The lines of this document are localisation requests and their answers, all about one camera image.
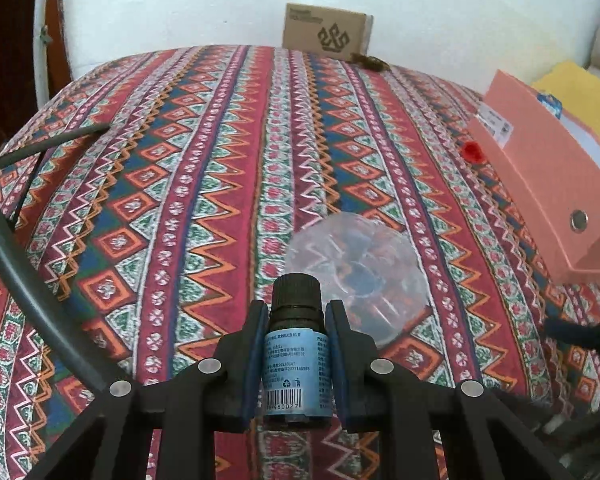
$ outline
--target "yellow cloth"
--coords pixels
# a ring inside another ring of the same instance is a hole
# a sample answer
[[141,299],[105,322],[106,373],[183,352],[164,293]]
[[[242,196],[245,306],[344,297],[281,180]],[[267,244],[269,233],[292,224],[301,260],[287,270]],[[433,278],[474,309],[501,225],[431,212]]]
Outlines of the yellow cloth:
[[560,99],[565,110],[600,137],[600,79],[573,61],[565,61],[531,86]]

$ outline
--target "metal grommet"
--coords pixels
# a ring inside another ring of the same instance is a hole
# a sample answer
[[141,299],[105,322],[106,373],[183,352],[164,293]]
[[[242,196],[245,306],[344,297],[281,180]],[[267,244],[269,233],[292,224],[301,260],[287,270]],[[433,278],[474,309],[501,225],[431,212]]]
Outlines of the metal grommet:
[[571,230],[575,233],[581,233],[587,228],[589,217],[582,209],[576,209],[571,213]]
[[203,374],[215,374],[220,368],[222,368],[222,363],[213,357],[202,359],[198,363],[198,370]]
[[394,371],[394,364],[389,359],[374,359],[371,361],[371,369],[376,374],[386,375]]
[[131,391],[129,381],[116,381],[109,387],[109,393],[114,397],[124,397]]
[[480,397],[484,393],[484,386],[478,381],[465,381],[460,389],[467,397]]

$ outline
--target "pink box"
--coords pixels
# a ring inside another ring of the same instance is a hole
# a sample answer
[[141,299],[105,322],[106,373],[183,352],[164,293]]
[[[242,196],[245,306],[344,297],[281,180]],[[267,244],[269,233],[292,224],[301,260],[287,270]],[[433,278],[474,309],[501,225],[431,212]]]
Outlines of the pink box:
[[537,96],[498,71],[469,131],[509,191],[553,282],[600,282],[600,140],[565,110],[557,119]]

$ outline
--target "white pole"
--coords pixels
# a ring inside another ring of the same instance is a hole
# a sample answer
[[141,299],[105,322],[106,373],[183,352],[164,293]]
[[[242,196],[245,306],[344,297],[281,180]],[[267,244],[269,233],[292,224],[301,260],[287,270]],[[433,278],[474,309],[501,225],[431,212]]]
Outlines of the white pole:
[[49,101],[49,79],[46,65],[46,46],[50,38],[46,33],[46,0],[36,0],[33,9],[33,74],[38,109]]

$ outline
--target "patterned fabric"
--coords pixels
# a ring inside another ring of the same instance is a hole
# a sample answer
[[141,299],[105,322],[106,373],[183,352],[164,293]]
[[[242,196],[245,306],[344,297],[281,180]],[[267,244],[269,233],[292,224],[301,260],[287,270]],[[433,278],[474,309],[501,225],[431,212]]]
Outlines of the patterned fabric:
[[[83,330],[149,384],[210,356],[251,298],[270,299],[293,232],[354,212],[403,232],[429,283],[429,305],[385,356],[438,384],[477,378],[567,414],[596,410],[600,359],[542,343],[538,326],[544,313],[600,320],[600,286],[553,285],[494,171],[459,156],[478,101],[410,70],[265,47],[116,60],[5,147],[112,121],[48,154],[16,236]],[[0,173],[5,214],[32,165]],[[0,480],[22,478],[92,398],[0,282]],[[313,433],[254,423],[216,436],[217,476],[371,478],[377,437],[336,418]]]

